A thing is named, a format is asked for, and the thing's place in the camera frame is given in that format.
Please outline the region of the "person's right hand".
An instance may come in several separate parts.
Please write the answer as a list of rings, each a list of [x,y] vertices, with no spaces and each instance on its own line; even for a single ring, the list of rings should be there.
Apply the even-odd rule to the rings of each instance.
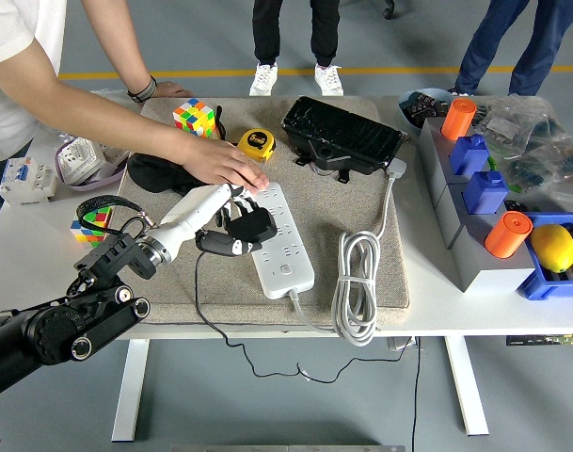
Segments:
[[[230,183],[255,193],[269,185],[268,176],[238,148],[221,140],[197,138],[183,161],[183,168],[200,181]]]

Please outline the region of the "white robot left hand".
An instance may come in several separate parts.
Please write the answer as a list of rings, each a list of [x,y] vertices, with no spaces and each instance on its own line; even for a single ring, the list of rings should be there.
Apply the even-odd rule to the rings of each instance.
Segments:
[[[140,241],[151,259],[170,263],[183,242],[222,256],[259,250],[278,227],[269,211],[260,207],[248,190],[230,184],[192,189]]]

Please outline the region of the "person's left hand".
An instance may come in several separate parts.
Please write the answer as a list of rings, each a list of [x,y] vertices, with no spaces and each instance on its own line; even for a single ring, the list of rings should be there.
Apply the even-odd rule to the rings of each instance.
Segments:
[[[157,82],[151,98],[190,98],[193,93],[171,81]]]

